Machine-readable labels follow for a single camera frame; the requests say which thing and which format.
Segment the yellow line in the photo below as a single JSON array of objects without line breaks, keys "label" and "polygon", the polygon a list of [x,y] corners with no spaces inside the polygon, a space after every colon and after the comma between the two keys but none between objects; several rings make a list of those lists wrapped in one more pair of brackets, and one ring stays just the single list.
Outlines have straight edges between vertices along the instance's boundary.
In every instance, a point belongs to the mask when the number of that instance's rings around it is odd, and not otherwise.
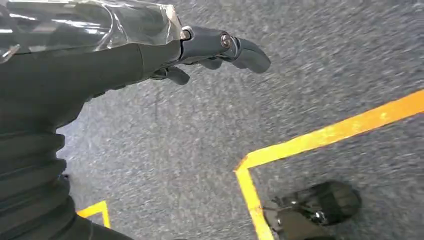
[{"label": "yellow line", "polygon": [[287,142],[253,151],[245,157],[240,168],[256,167],[326,146],[422,112],[424,112],[424,90]]},{"label": "yellow line", "polygon": [[261,209],[261,201],[256,193],[255,185],[253,184],[252,177],[248,169],[239,169],[235,172],[238,183],[241,186],[241,191],[244,200],[247,204],[250,216],[255,226],[256,234],[259,240],[272,240],[273,234],[267,225],[264,218],[264,213]]},{"label": "yellow line", "polygon": [[106,201],[98,202],[94,205],[87,207],[86,209],[77,212],[77,214],[83,218],[88,218],[99,213],[101,213],[103,217],[103,225],[106,228],[111,228],[111,223],[109,221],[108,205],[106,204]]},{"label": "yellow line", "polygon": [[274,238],[261,210],[261,202],[249,174],[249,168],[323,147],[422,112],[424,112],[424,90],[419,90],[333,125],[249,153],[240,162],[235,174],[258,239]]}]

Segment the carpeted floor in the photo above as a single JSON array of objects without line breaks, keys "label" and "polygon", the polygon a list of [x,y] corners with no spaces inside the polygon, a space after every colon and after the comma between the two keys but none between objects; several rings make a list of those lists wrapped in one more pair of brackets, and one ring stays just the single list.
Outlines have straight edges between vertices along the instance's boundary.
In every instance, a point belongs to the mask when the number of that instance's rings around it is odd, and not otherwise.
[{"label": "carpeted floor", "polygon": [[[110,91],[60,130],[77,207],[106,200],[112,228],[138,240],[256,239],[233,173],[247,153],[424,87],[418,0],[160,2],[258,43],[272,66],[184,66],[188,85]],[[252,172],[262,199],[327,179],[357,187],[363,211],[331,229],[338,239],[421,240],[423,159],[421,114]]]}]

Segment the metal screw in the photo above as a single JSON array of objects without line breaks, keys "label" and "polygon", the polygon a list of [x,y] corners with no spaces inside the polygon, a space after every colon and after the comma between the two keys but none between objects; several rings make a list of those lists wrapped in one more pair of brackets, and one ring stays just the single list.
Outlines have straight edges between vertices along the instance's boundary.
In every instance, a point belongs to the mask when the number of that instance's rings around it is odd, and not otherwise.
[{"label": "metal screw", "polygon": [[189,40],[192,38],[192,35],[190,34],[188,30],[183,30],[182,33],[184,34],[183,40]]},{"label": "metal screw", "polygon": [[226,32],[223,32],[221,34],[221,45],[226,49],[229,49],[231,47],[231,37]]}]

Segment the robotic arm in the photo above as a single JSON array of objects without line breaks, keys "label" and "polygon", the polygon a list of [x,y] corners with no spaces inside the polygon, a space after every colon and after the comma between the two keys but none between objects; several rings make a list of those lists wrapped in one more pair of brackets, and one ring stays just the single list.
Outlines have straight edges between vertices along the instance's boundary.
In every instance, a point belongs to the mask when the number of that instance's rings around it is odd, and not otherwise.
[{"label": "robotic arm", "polygon": [[130,240],[75,213],[56,129],[84,103],[147,79],[183,85],[177,65],[270,60],[226,31],[181,27],[169,5],[135,0],[0,1],[0,239]]}]

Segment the plastic sheet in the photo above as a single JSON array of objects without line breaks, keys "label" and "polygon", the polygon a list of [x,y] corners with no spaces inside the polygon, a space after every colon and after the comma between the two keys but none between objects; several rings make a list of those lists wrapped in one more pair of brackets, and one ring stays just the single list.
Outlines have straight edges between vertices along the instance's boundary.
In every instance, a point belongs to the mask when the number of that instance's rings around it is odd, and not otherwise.
[{"label": "plastic sheet", "polygon": [[126,44],[165,45],[184,37],[174,6],[137,0],[0,0],[0,63],[14,54]]}]

